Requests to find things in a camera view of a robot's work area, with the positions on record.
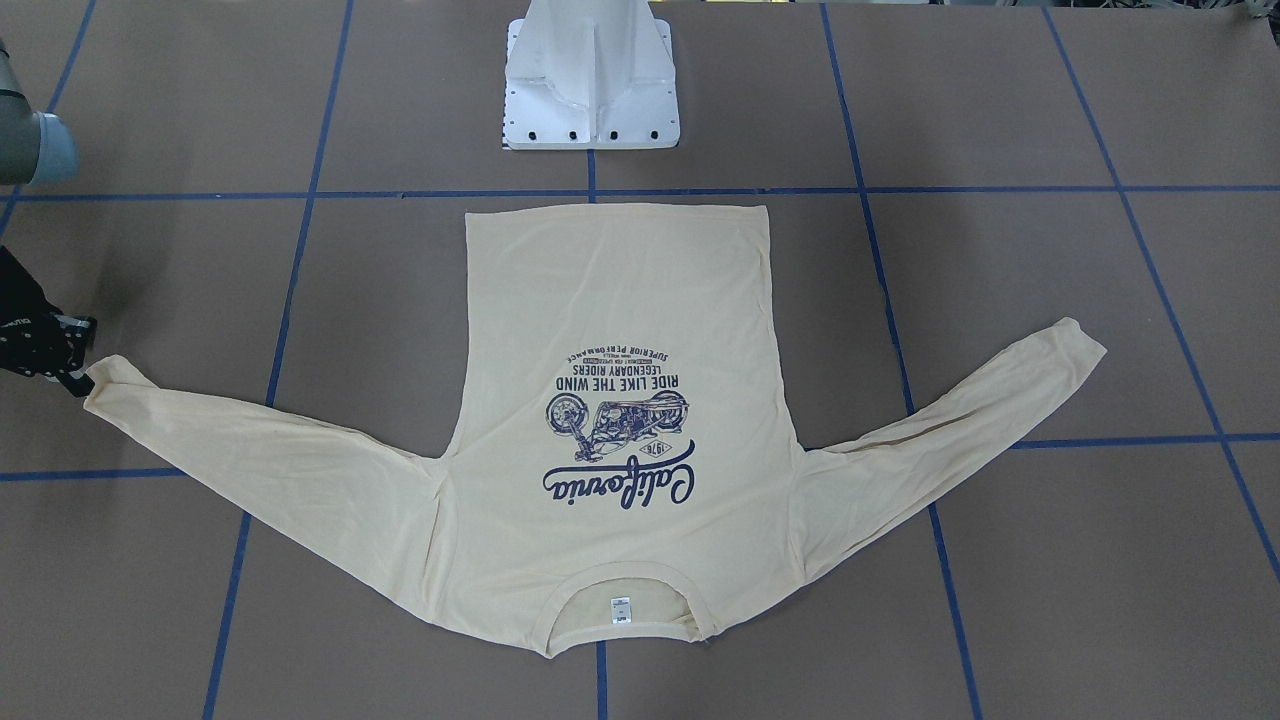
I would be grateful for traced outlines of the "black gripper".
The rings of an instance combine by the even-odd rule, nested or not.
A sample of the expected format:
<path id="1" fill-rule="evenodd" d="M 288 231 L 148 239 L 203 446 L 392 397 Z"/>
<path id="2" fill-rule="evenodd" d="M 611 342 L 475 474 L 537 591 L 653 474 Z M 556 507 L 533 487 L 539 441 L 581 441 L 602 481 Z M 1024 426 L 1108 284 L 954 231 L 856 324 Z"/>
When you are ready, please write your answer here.
<path id="1" fill-rule="evenodd" d="M 99 323 L 72 316 L 49 302 L 41 284 L 1 249 L 1 366 L 23 377 L 42 377 L 77 398 L 95 387 L 84 373 Z"/>

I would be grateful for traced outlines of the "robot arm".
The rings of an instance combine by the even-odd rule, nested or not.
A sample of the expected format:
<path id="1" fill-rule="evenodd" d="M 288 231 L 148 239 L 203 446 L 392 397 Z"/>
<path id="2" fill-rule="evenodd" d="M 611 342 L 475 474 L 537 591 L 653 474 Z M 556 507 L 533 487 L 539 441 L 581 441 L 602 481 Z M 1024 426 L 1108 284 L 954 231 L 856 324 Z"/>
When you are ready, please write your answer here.
<path id="1" fill-rule="evenodd" d="M 74 138 L 63 120 L 37 111 L 27 99 L 12 56 L 1 46 L 1 182 L 46 184 L 78 172 Z M 95 387 L 84 356 L 97 320 L 73 316 L 52 304 L 9 249 L 1 250 L 1 366 L 22 377 L 56 382 L 77 398 Z"/>

